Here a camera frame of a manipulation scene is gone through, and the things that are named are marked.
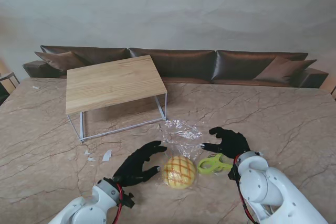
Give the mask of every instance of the clear plastic wrap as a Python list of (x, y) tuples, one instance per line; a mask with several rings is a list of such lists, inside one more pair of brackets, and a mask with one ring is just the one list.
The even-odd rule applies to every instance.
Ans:
[(160, 183), (178, 189), (194, 187), (197, 184), (197, 159), (202, 152), (202, 133), (197, 127), (181, 120), (166, 121), (160, 125), (160, 130), (163, 145), (168, 148), (161, 165)]

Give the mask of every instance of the green plastic clip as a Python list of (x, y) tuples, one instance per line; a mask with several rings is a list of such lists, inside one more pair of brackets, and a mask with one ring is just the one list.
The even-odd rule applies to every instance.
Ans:
[(200, 174), (220, 173), (223, 170), (231, 170), (232, 165), (223, 163), (222, 153), (210, 155), (202, 159), (198, 164), (198, 172)]

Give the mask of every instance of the red cable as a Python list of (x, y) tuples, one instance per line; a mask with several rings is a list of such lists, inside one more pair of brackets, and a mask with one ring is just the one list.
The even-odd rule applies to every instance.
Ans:
[[(237, 155), (237, 156), (235, 157), (235, 159), (234, 159), (234, 161), (233, 161), (233, 165), (236, 165), (237, 160), (238, 160), (238, 158), (239, 158), (240, 155), (241, 155), (241, 154), (239, 154), (239, 155)], [(253, 219), (251, 213), (249, 212), (249, 210), (247, 209), (247, 207), (245, 207), (245, 206), (246, 206), (246, 203), (245, 203), (245, 201), (244, 201), (242, 192), (240, 191), (239, 183), (237, 183), (237, 186), (238, 186), (238, 192), (239, 192), (239, 196), (240, 196), (240, 201), (241, 201), (241, 203), (243, 204), (243, 208), (244, 208), (245, 214), (246, 214), (247, 217), (250, 219), (250, 221), (252, 221), (252, 223), (257, 223), (256, 221), (254, 221), (254, 219)]]
[(122, 189), (121, 189), (121, 187), (120, 187), (119, 184), (117, 184), (117, 188), (118, 188), (118, 191), (119, 191), (119, 199), (120, 199), (120, 203), (119, 203), (119, 205), (118, 205), (117, 215), (116, 215), (116, 217), (114, 218), (114, 221), (113, 221), (112, 224), (116, 224), (116, 223), (117, 223), (118, 218), (119, 218), (119, 215), (120, 215), (120, 213), (121, 213), (121, 208), (122, 208), (122, 205), (121, 205), (121, 200), (122, 200)]

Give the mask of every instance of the white debris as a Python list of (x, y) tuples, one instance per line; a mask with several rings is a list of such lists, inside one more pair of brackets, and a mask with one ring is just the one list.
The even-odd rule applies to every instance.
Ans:
[(104, 156), (103, 156), (103, 162), (104, 161), (109, 161), (110, 160), (110, 157), (112, 157), (112, 154), (111, 154), (111, 152), (112, 152), (112, 150), (108, 150), (105, 154), (104, 154)]

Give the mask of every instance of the chair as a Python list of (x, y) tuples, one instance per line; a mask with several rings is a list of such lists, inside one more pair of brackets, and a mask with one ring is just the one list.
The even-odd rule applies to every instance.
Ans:
[(4, 101), (9, 97), (9, 93), (5, 89), (5, 87), (0, 83), (0, 106), (4, 103)]

